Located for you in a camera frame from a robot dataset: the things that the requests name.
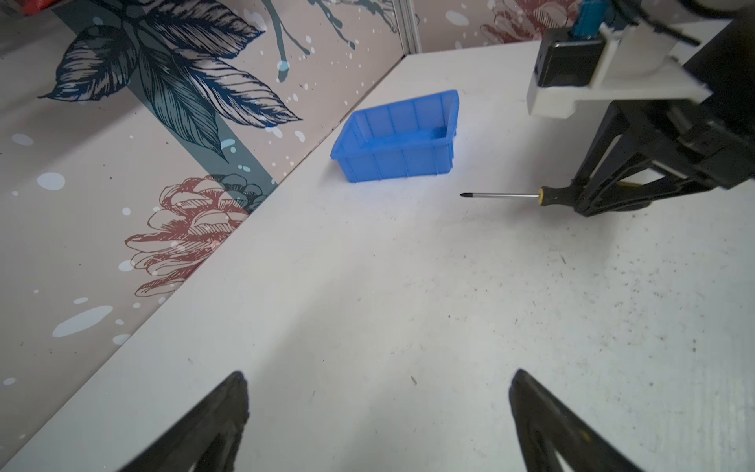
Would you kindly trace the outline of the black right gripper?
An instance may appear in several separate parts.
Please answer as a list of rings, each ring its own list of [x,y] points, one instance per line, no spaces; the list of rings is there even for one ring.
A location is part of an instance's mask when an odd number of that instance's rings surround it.
[[[711,92],[700,104],[671,101],[670,155],[655,153],[652,100],[612,102],[572,178],[582,216],[634,212],[654,202],[731,189],[754,178],[754,13],[741,11],[683,64]],[[646,170],[648,183],[626,182]]]

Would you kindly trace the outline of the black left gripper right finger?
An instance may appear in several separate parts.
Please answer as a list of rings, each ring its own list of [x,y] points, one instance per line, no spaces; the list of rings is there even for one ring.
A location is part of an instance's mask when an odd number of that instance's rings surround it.
[[[512,378],[509,403],[528,471],[637,471],[639,467],[525,370]]]

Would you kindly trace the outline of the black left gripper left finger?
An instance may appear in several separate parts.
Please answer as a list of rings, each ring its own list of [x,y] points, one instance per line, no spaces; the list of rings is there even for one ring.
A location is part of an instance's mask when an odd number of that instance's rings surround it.
[[[235,371],[122,469],[232,471],[248,420],[248,384]]]

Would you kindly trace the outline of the black yellow handled screwdriver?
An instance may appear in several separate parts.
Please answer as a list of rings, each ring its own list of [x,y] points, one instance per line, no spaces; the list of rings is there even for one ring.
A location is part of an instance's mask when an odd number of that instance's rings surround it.
[[[642,185],[619,182],[603,193],[588,194],[584,187],[570,185],[563,188],[542,187],[536,193],[475,193],[460,194],[464,199],[534,199],[541,207],[572,208],[582,216],[597,216],[603,212],[632,212],[647,208],[657,196]]]

